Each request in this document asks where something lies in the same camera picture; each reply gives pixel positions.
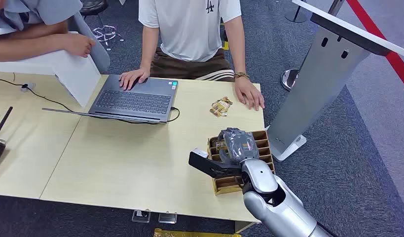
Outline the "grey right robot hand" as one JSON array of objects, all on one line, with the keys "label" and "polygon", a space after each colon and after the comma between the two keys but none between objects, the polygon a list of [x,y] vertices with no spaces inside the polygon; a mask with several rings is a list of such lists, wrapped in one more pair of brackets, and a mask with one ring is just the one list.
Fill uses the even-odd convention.
[{"label": "grey right robot hand", "polygon": [[223,163],[237,165],[248,159],[259,159],[259,150],[251,132],[228,127],[219,133],[218,141],[226,146],[226,150],[219,149]]}]

